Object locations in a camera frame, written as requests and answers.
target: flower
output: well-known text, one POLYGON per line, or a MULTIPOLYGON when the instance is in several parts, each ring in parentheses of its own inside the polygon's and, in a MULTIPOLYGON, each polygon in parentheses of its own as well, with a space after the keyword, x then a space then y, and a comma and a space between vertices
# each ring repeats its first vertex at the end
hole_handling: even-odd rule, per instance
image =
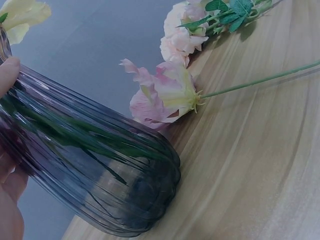
POLYGON ((181 63, 185 67, 189 65, 190 59, 188 53, 179 51, 172 43, 171 38, 164 36, 161 38, 161 54, 166 62, 181 63))
MULTIPOLYGON (((186 1, 177 3, 173 5, 172 10, 164 20, 164 35, 166 37, 172 37, 174 34, 180 32, 181 29, 184 29, 183 27, 178 27, 181 24, 198 21, 206 17, 206 15, 205 9, 196 4, 188 4, 186 1)), ((199 28, 202 28, 203 31, 197 36, 204 37, 208 26, 207 22, 200 25, 199 28)))
POLYGON ((36 0, 6 0, 0 9, 0 16, 8 13, 2 23, 11 45, 19 44, 29 28, 40 24, 51 16, 50 7, 36 0))
POLYGON ((130 111, 137 121, 160 130, 189 111, 196 111, 200 96, 192 75, 183 65, 163 62, 156 67, 156 75, 144 67, 137 68, 128 59, 120 65, 127 73, 135 73, 133 81, 140 84, 130 102, 130 111))
POLYGON ((165 61, 188 66, 189 54, 193 54, 195 49, 201 51, 202 43, 208 40, 206 28, 209 25, 206 22, 197 29, 193 29, 192 32, 185 27, 178 26, 198 21, 205 16, 205 9, 196 4, 184 1, 173 6, 164 21, 165 36, 161 39, 160 45, 161 54, 165 61))

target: ribbed glass vase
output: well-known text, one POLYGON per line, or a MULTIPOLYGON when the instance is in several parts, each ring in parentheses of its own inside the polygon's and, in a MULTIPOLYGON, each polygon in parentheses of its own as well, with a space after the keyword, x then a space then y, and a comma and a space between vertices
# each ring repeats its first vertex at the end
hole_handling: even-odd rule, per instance
MULTIPOLYGON (((3 63, 11 49, 0 30, 3 63)), ((0 100, 0 141, 77 215, 120 237, 149 230, 181 176, 179 156, 162 135, 23 65, 0 100)))

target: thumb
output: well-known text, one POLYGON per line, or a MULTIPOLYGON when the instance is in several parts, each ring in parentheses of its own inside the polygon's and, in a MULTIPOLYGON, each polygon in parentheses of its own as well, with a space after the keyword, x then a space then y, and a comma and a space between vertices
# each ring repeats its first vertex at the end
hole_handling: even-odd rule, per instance
POLYGON ((0 65, 0 98, 15 84, 19 69, 20 60, 16 57, 10 57, 0 65))

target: wood grain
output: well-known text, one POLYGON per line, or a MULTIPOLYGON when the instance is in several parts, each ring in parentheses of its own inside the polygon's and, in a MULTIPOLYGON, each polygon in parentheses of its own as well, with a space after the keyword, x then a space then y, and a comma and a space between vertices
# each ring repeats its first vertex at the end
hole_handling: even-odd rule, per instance
MULTIPOLYGON (((205 93, 320 59, 320 1, 283 0, 207 44, 190 71, 205 93)), ((320 68, 214 97, 173 124, 182 180, 137 240, 320 239, 320 68)), ((120 240, 79 218, 65 240, 120 240)))

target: gray floor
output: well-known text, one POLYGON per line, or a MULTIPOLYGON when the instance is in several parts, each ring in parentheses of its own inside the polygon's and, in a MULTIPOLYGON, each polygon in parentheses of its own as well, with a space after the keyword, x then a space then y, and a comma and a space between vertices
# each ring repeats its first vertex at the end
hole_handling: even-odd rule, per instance
MULTIPOLYGON (((12 48, 24 65, 124 115, 138 86, 118 66, 128 58, 152 72, 162 62, 167 12, 179 0, 46 0, 52 17, 12 48)), ((30 180, 19 207, 24 240, 60 240, 73 217, 30 180)))

